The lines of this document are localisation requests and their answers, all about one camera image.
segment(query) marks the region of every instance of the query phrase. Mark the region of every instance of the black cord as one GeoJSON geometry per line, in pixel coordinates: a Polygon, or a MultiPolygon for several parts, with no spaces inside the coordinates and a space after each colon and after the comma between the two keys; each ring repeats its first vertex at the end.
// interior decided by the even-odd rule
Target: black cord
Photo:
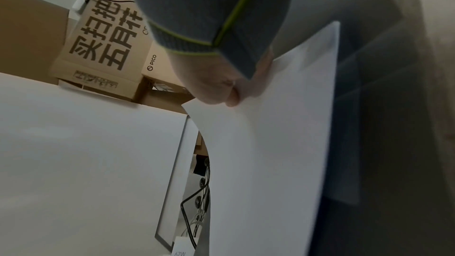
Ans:
{"type": "Polygon", "coordinates": [[[183,218],[185,219],[185,224],[186,224],[186,228],[188,230],[188,235],[190,236],[190,241],[191,241],[191,244],[193,245],[194,249],[196,249],[196,241],[194,241],[194,237],[193,237],[193,234],[191,233],[191,227],[190,227],[190,222],[188,221],[188,216],[186,216],[186,212],[185,212],[185,208],[183,207],[183,205],[188,202],[191,198],[193,198],[194,196],[198,195],[199,192],[201,192],[202,190],[204,190],[205,188],[207,188],[209,186],[209,182],[210,182],[210,164],[207,166],[207,183],[205,183],[205,185],[200,188],[199,190],[197,190],[193,195],[191,195],[190,197],[188,197],[187,199],[183,200],[181,203],[180,203],[180,210],[182,210],[182,214],[183,214],[183,218]]]}
{"type": "Polygon", "coordinates": [[[134,0],[108,0],[112,2],[135,2],[134,0]]]}

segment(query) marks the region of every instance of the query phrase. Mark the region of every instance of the hand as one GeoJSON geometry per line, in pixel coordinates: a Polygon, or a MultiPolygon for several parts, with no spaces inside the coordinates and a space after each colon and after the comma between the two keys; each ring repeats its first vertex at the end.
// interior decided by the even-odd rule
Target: hand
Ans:
{"type": "MultiPolygon", "coordinates": [[[[226,103],[234,107],[240,102],[234,85],[243,76],[222,56],[188,56],[168,52],[172,67],[186,89],[206,104],[226,103]]],[[[269,48],[256,65],[256,73],[267,71],[273,60],[269,48]]]]}

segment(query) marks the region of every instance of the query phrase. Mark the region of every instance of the white board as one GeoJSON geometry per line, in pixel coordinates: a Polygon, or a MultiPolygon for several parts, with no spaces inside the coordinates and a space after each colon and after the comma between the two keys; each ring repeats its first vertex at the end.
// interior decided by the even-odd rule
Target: white board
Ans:
{"type": "Polygon", "coordinates": [[[210,255],[307,253],[324,180],[339,23],[240,87],[239,106],[184,104],[211,163],[210,255]]]}
{"type": "Polygon", "coordinates": [[[6,74],[0,103],[0,255],[167,252],[155,233],[186,115],[6,74]]]}

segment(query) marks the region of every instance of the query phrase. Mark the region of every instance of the gray sleeve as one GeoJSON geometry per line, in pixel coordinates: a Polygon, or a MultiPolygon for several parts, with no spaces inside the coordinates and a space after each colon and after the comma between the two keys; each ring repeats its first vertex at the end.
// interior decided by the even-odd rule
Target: gray sleeve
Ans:
{"type": "Polygon", "coordinates": [[[290,0],[136,0],[171,52],[223,55],[245,77],[272,42],[290,0]]]}

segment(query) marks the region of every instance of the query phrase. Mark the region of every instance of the paper sheet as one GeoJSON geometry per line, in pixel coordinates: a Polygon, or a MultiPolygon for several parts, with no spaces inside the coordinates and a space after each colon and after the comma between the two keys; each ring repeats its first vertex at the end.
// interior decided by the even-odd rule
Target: paper sheet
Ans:
{"type": "Polygon", "coordinates": [[[185,103],[210,154],[212,256],[307,253],[324,180],[339,23],[239,87],[236,108],[185,103]]]}

